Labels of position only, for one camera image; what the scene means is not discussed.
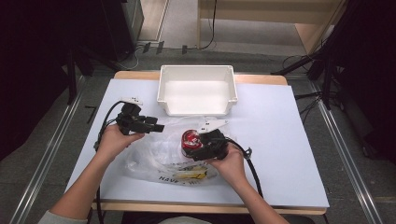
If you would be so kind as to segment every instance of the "plastic bag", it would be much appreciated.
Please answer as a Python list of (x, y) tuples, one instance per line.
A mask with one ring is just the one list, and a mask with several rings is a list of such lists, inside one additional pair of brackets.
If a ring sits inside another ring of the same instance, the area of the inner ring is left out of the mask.
[[(190, 129), (198, 130), (215, 118), (203, 116), (159, 119), (164, 124), (162, 133), (146, 134), (127, 148), (127, 175), (152, 182), (184, 186), (207, 185), (218, 176), (218, 171), (205, 161), (194, 161), (182, 153), (181, 136)], [(227, 136), (227, 128), (220, 128)]]

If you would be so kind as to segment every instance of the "white plastic tray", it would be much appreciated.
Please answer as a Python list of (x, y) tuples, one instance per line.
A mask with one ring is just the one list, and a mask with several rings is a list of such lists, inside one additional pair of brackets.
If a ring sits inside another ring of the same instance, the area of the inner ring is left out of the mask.
[(238, 101), (230, 65), (163, 65), (158, 104), (169, 116), (224, 116)]

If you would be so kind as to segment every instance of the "gray carpet floor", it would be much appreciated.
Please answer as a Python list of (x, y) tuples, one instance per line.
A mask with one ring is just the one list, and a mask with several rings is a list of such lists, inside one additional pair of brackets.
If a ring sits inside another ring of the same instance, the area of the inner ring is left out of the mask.
[[(298, 60), (286, 56), (268, 56), (261, 54), (226, 53), (192, 50), (182, 55), (180, 50), (165, 49), (156, 54), (155, 49), (136, 56), (139, 64), (135, 70), (159, 70), (163, 64), (230, 64), (235, 73), (268, 74), (280, 70), (284, 65)], [(136, 59), (131, 55), (122, 62), (125, 66), (135, 66)], [(295, 94), (311, 92), (310, 81), (300, 68), (294, 74), (287, 75), (288, 83)], [(76, 113), (65, 133), (54, 161), (32, 204), (25, 223), (37, 223), (41, 216), (64, 193), (68, 178), (78, 159), (78, 155), (91, 128), (88, 122), (92, 110), (86, 106), (99, 106), (105, 93), (108, 81), (114, 72), (96, 64), (92, 77), (86, 77), (86, 88), (82, 91)], [(299, 109), (304, 109), (314, 99), (305, 98), (297, 101)], [(38, 123), (26, 143), (0, 162), (0, 223), (8, 223), (32, 178), (37, 165), (47, 147), (47, 143), (56, 130), (66, 109), (67, 91), (53, 104), (45, 117)], [(364, 181), (373, 197), (378, 200), (377, 209), (384, 223), (396, 223), (396, 165), (386, 160), (371, 160), (363, 156), (361, 143), (354, 133), (347, 116), (337, 107), (332, 106), (337, 124), (346, 139), (350, 153), (353, 155)], [(363, 213), (359, 198), (352, 188), (351, 181), (335, 149), (329, 129), (318, 107), (314, 107), (304, 123), (311, 144), (319, 173), (321, 175), (330, 208), (327, 212), (329, 223), (368, 223)], [(106, 223), (120, 223), (122, 212), (108, 211)], [(312, 216), (316, 223), (326, 223), (322, 216)], [(97, 223), (93, 214), (92, 223)]]

